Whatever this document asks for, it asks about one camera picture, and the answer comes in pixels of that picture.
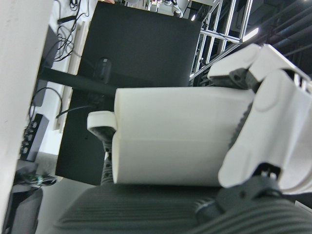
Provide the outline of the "right robot hand grey white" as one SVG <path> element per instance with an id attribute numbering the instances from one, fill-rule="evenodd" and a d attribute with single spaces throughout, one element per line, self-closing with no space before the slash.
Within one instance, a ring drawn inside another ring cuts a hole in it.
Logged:
<path id="1" fill-rule="evenodd" d="M 57 234 L 309 234 L 312 79 L 271 45 L 219 60 L 206 87 L 119 88 L 87 129 L 112 183 L 86 190 Z"/>

